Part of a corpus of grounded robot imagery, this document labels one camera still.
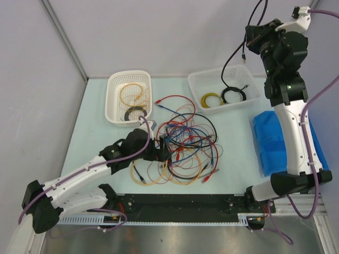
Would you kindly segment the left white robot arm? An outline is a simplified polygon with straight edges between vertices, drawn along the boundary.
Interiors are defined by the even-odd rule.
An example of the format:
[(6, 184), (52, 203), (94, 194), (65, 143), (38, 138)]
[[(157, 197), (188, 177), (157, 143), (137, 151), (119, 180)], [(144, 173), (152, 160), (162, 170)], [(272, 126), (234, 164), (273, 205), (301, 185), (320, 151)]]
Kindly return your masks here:
[(53, 228), (60, 219), (87, 210), (116, 208), (116, 193), (109, 184), (100, 184), (95, 190), (80, 194), (79, 190), (104, 177), (126, 169), (133, 161), (169, 161), (171, 154), (164, 136), (154, 139), (152, 134), (136, 128), (126, 138), (105, 147), (87, 164), (69, 174), (44, 184), (30, 182), (24, 194), (22, 208), (32, 216), (35, 233)]

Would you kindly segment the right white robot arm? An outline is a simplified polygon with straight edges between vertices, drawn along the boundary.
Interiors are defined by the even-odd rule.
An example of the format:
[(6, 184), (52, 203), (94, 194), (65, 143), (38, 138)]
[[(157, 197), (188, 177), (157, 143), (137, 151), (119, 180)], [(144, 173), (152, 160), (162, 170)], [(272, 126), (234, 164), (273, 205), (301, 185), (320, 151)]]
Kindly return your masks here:
[(266, 71), (265, 97), (279, 119), (287, 151), (285, 171), (272, 173), (264, 183), (248, 187), (245, 208), (257, 212), (264, 202), (314, 189), (333, 179), (318, 159), (306, 109), (306, 83), (298, 70), (308, 55), (308, 39), (301, 32), (279, 29), (275, 19), (245, 28), (246, 47), (259, 55)]

